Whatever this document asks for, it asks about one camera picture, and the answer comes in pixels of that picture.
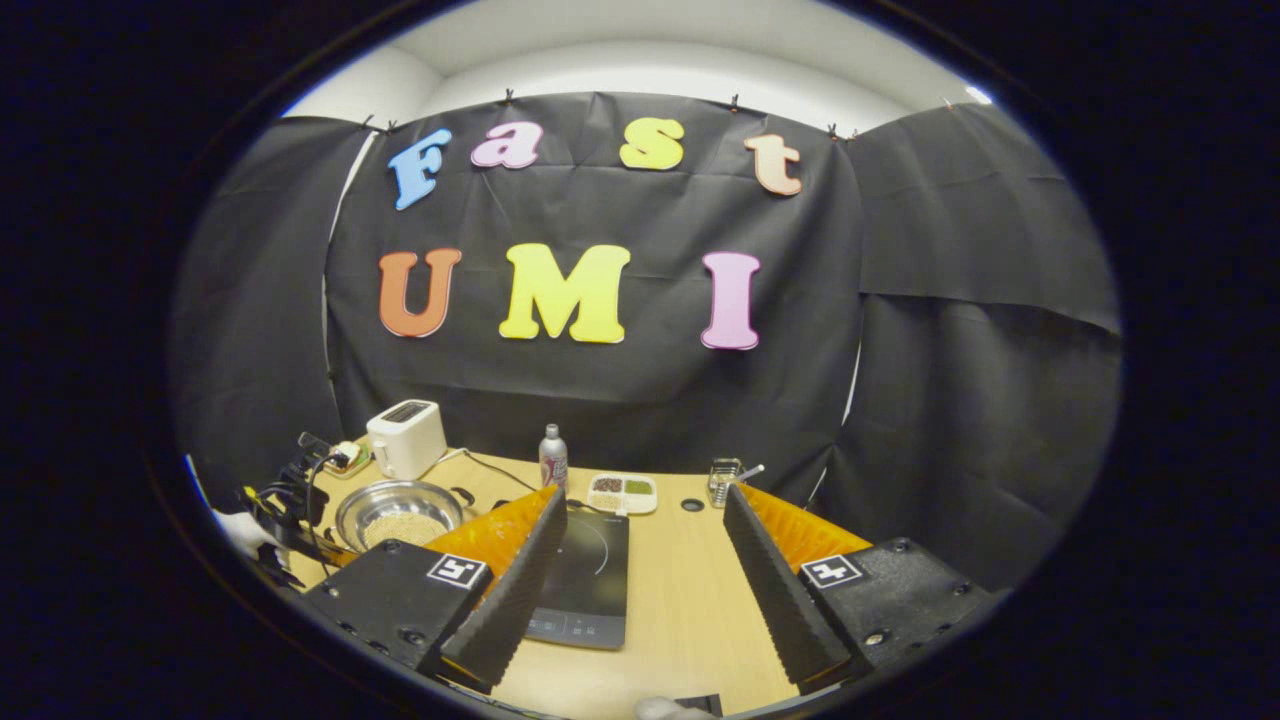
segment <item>white wall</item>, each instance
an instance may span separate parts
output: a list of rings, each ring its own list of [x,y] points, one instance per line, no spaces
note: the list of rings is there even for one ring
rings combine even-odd
[[[284,117],[314,115],[356,123],[370,114],[371,124],[404,124],[440,83],[440,73],[413,55],[384,45],[347,65],[289,108]]]
[[[815,128],[865,132],[910,114],[892,100],[835,76],[740,50],[686,42],[593,42],[541,50],[445,78],[417,117],[521,95],[623,91],[682,95],[782,115]]]

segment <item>orange letter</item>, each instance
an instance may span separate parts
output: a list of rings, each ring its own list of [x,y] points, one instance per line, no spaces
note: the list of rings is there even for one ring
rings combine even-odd
[[[746,147],[755,150],[755,179],[764,190],[778,195],[800,192],[800,181],[787,177],[787,160],[800,160],[800,151],[787,147],[781,135],[759,135],[746,138]]]
[[[462,252],[442,247],[422,259],[431,268],[431,284],[426,291],[426,310],[413,315],[406,307],[408,272],[417,264],[412,252],[392,252],[378,261],[383,270],[383,288],[378,300],[378,314],[383,327],[401,337],[426,337],[440,329],[449,310],[449,278],[453,265],[462,260]]]

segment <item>induction cooktop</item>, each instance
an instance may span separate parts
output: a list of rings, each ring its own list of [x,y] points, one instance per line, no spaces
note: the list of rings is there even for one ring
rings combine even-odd
[[[627,616],[627,518],[570,510],[525,637],[620,648]]]

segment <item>stainless steel bowl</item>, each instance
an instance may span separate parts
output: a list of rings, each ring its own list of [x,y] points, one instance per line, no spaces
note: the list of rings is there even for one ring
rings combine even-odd
[[[466,497],[474,502],[470,495]],[[444,488],[421,480],[380,480],[342,501],[337,515],[338,536],[351,550],[365,552],[370,547],[365,530],[374,521],[406,512],[430,518],[443,524],[445,532],[462,524],[462,506]]]

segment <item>table top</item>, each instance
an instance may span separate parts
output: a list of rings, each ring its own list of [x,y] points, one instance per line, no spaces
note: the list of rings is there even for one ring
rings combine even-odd
[[[541,484],[536,462],[474,455],[532,487]],[[585,501],[591,478],[604,471],[627,473],[570,466],[568,497]],[[707,475],[634,474],[654,480],[658,509],[630,515],[625,646],[590,650],[526,638],[490,696],[581,720],[630,720],[635,702],[652,696],[719,694],[724,715],[795,697],[797,688],[786,678],[724,532],[724,511],[707,503]],[[319,528],[334,525],[334,514],[347,495],[380,479],[376,462],[347,479],[320,473],[316,487],[329,493],[329,502]],[[476,502],[463,510],[465,520],[486,512],[498,500],[530,492],[461,454],[421,479],[470,491]],[[705,507],[684,510],[680,503],[690,497]],[[320,565],[301,553],[291,553],[291,565],[307,588],[324,579]]]

